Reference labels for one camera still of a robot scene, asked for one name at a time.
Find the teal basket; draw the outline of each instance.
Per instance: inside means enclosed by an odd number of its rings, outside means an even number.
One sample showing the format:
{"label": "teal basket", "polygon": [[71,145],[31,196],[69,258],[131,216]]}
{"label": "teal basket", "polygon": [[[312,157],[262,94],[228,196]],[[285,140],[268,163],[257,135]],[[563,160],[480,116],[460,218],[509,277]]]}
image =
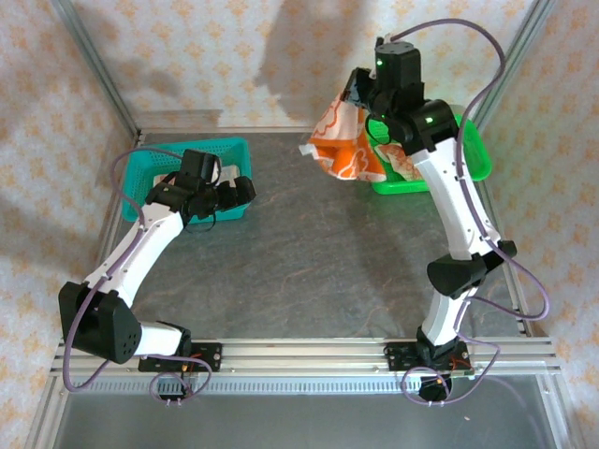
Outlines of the teal basket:
{"label": "teal basket", "polygon": [[[243,138],[217,138],[214,140],[198,140],[194,142],[177,142],[152,144],[150,147],[168,150],[183,156],[185,150],[199,150],[216,154],[221,158],[223,167],[237,166],[241,176],[252,179],[252,164],[247,141]],[[155,176],[177,171],[181,160],[160,152],[134,152],[129,157],[129,163],[124,177],[124,193],[142,205],[147,194],[153,188]],[[216,221],[237,220],[243,216],[249,204],[224,212],[216,212]],[[123,218],[128,222],[135,222],[138,213],[126,201],[123,202]],[[199,220],[194,217],[189,223],[211,222],[212,217]]]}
{"label": "teal basket", "polygon": [[[460,125],[460,115],[456,115],[456,122]],[[376,140],[383,143],[388,142],[388,130],[384,123],[370,120],[368,130],[373,136],[373,138],[369,136],[369,141],[373,148],[378,145]],[[468,121],[464,131],[464,157],[473,181],[483,181],[490,175],[492,163],[489,154],[480,134],[478,134],[475,124],[471,121]],[[395,195],[429,191],[429,186],[425,181],[407,181],[402,175],[393,170],[391,164],[384,161],[381,161],[381,164],[387,173],[387,180],[372,183],[376,193],[381,195]]]}

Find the orange cloth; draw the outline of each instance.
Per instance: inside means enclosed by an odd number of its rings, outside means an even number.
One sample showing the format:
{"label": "orange cloth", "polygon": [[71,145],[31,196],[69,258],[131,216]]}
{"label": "orange cloth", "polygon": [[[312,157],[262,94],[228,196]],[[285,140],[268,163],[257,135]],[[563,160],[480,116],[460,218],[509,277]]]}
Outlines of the orange cloth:
{"label": "orange cloth", "polygon": [[339,180],[380,182],[385,169],[374,153],[365,129],[364,110],[340,100],[337,95],[316,125],[302,154],[314,160]]}

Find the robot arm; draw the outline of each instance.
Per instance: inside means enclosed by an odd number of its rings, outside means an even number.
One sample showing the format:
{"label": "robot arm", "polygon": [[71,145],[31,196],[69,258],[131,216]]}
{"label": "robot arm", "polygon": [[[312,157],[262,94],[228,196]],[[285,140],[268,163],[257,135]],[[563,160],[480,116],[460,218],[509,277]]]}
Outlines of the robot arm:
{"label": "robot arm", "polygon": [[[215,185],[220,168],[217,156],[186,150],[179,172],[168,177],[174,177],[174,184],[164,179],[146,197],[141,208],[144,224],[138,219],[108,259],[83,283],[67,282],[63,286],[59,308],[66,340],[80,304],[91,287],[104,279],[81,319],[74,348],[120,364],[134,355],[190,355],[187,329],[168,323],[140,323],[130,309],[156,259],[194,216],[206,218],[219,210],[249,203],[256,196],[247,177],[238,177],[235,187],[229,182]],[[144,231],[141,238],[127,253],[140,229]],[[108,276],[107,269],[122,257],[123,263]]]}
{"label": "robot arm", "polygon": [[385,123],[390,138],[401,143],[429,186],[446,231],[449,254],[428,265],[434,294],[429,315],[416,335],[418,355],[430,365],[455,346],[454,324],[463,300],[503,263],[486,239],[510,256],[516,254],[516,246],[501,240],[490,223],[464,165],[461,179],[487,232],[484,238],[476,226],[456,170],[458,125],[446,102],[424,98],[420,52],[408,42],[385,43],[379,38],[375,53],[375,71],[356,68],[342,100],[367,109],[371,117]]}

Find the patterned wall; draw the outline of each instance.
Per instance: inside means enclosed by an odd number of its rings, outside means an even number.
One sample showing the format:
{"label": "patterned wall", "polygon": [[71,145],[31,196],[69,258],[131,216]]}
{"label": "patterned wall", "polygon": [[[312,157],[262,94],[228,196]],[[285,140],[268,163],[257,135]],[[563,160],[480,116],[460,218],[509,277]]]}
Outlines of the patterned wall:
{"label": "patterned wall", "polygon": [[598,22],[590,2],[558,2],[484,133],[505,234],[553,299],[541,327],[557,343],[588,447],[599,441]]}
{"label": "patterned wall", "polygon": [[21,448],[59,339],[57,293],[92,268],[130,137],[46,0],[0,7],[0,447]]}
{"label": "patterned wall", "polygon": [[[507,49],[533,0],[74,0],[138,124],[314,125],[377,36],[462,17]],[[463,104],[495,54],[458,26],[419,33],[431,97]],[[477,57],[465,58],[464,54]]]}

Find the black mounting plate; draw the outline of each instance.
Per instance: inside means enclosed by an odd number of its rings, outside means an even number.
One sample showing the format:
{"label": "black mounting plate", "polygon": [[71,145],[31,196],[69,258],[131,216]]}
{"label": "black mounting plate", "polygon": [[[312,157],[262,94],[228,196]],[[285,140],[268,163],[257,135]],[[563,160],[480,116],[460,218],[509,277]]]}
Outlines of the black mounting plate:
{"label": "black mounting plate", "polygon": [[[193,341],[191,343],[191,354],[206,362],[212,372],[218,372],[221,369],[223,358],[223,344],[214,341]],[[160,358],[148,357],[145,360],[140,359],[138,370],[140,372],[206,372],[206,368],[198,363],[190,367],[190,363],[176,362],[171,360],[162,360]]]}
{"label": "black mounting plate", "polygon": [[[427,366],[416,349],[415,341],[393,341],[385,346],[385,358],[389,371],[408,371],[414,367]],[[468,346],[463,341],[458,341],[455,349],[435,357],[429,368],[437,371],[452,371],[454,369],[467,370],[474,373],[471,367]]]}

